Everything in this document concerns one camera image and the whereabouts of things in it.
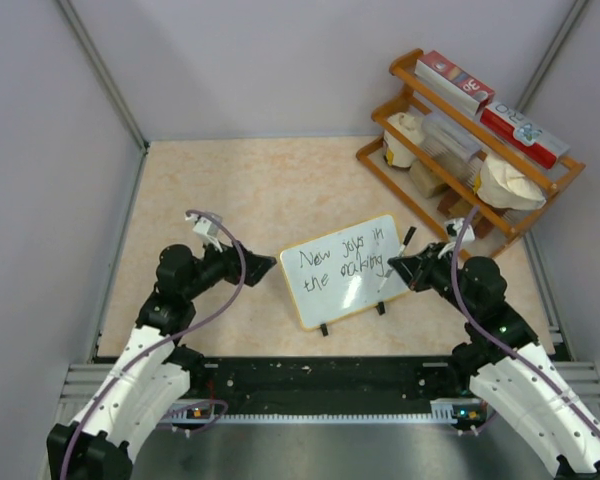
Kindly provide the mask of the white board yellow frame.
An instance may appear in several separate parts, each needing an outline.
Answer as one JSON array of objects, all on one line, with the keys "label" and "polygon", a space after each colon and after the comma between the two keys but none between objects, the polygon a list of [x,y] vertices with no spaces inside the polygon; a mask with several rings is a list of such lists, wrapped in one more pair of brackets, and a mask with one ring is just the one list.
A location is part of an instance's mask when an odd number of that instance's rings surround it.
[{"label": "white board yellow frame", "polygon": [[315,330],[406,294],[388,265],[402,246],[395,218],[384,214],[281,251],[302,328]]}]

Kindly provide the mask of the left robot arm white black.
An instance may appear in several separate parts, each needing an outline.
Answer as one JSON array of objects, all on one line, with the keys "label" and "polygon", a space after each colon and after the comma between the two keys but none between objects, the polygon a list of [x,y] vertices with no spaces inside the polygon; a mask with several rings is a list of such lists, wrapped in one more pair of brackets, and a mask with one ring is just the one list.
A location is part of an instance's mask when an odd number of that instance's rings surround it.
[{"label": "left robot arm white black", "polygon": [[271,256],[241,243],[207,244],[197,258],[182,244],[159,256],[156,282],[131,335],[96,393],[46,441],[53,479],[128,479],[147,438],[183,395],[206,387],[202,354],[179,341],[195,316],[193,301],[221,281],[253,287],[274,268]]}]

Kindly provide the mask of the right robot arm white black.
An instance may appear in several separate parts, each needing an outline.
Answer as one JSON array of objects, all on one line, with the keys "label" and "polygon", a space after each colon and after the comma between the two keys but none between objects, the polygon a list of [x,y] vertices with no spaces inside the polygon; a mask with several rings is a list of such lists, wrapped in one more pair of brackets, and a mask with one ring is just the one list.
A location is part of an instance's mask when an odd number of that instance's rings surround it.
[{"label": "right robot arm white black", "polygon": [[497,263],[474,256],[456,265],[444,244],[432,243],[388,264],[411,291],[433,290],[466,316],[470,340],[452,350],[449,388],[484,400],[554,478],[600,479],[600,421],[507,302]]}]

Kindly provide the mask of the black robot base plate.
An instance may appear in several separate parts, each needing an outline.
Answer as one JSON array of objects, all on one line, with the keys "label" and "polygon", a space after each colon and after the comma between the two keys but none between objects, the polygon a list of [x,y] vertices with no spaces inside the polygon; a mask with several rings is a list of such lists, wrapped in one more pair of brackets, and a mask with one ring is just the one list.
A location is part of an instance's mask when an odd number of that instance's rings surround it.
[{"label": "black robot base plate", "polygon": [[191,375],[190,399],[220,399],[228,412],[405,411],[399,403],[470,398],[468,379],[445,356],[208,357]]}]

